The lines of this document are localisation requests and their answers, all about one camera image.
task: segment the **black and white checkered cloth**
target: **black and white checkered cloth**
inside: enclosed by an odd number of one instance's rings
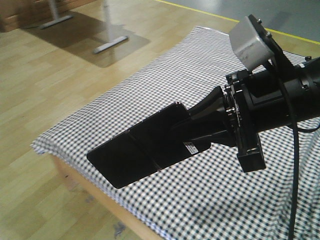
[[[304,60],[286,55],[296,64]],[[285,240],[293,178],[287,127],[260,134],[267,169],[250,173],[242,172],[236,148],[212,144],[115,189],[86,159],[93,148],[173,102],[191,108],[224,85],[226,74],[243,68],[227,34],[195,27],[166,54],[41,134],[32,147],[66,161],[167,240]],[[295,238],[320,240],[320,131],[300,133],[300,154]]]

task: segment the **wooden floor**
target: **wooden floor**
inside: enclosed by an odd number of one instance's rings
[[[193,26],[236,24],[156,0],[109,0],[114,33],[130,40],[93,55],[106,39],[101,1],[45,30],[0,34],[0,239],[111,240],[118,220],[80,187],[69,192],[47,154],[30,143],[177,44]],[[284,50],[313,57],[320,45],[273,33]],[[138,240],[126,229],[118,240]]]

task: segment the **checkered tablecloth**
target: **checkered tablecloth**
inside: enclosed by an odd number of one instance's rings
[[[303,62],[301,56],[286,55]],[[167,240],[284,240],[293,178],[293,137],[287,127],[260,134],[267,169],[250,173],[242,172],[236,148],[212,144],[115,189],[86,159],[88,151],[173,102],[191,108],[224,85],[226,74],[243,68],[227,34],[195,27],[166,54],[41,134],[32,147],[66,161]],[[300,152],[295,235],[319,240],[320,131],[300,133]]]

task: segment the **gray floor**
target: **gray floor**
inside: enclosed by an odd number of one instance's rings
[[[266,28],[320,42],[320,0],[167,0],[227,18],[253,14]]]

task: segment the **metal foot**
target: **metal foot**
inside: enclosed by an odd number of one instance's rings
[[[120,36],[120,37],[116,38],[115,40],[113,40],[113,41],[111,41],[111,42],[108,42],[108,43],[106,43],[106,44],[103,44],[103,45],[101,45],[101,46],[98,46],[97,48],[95,48],[95,49],[93,50],[93,53],[94,53],[94,54],[98,54],[98,53],[100,53],[100,52],[102,52],[102,51],[104,51],[104,50],[106,50],[106,49],[109,49],[109,48],[113,47],[114,45],[117,45],[117,44],[119,44],[119,43],[127,40],[127,39],[129,39],[128,36]]]
[[[61,23],[61,22],[65,21],[65,20],[68,20],[68,19],[71,19],[71,18],[73,18],[73,16],[71,16],[71,15],[66,15],[66,16],[59,17],[59,18],[57,18],[57,19],[55,19],[53,21],[49,21],[47,23],[44,23],[44,24],[40,25],[40,29],[46,29],[48,27],[51,27],[52,25]]]

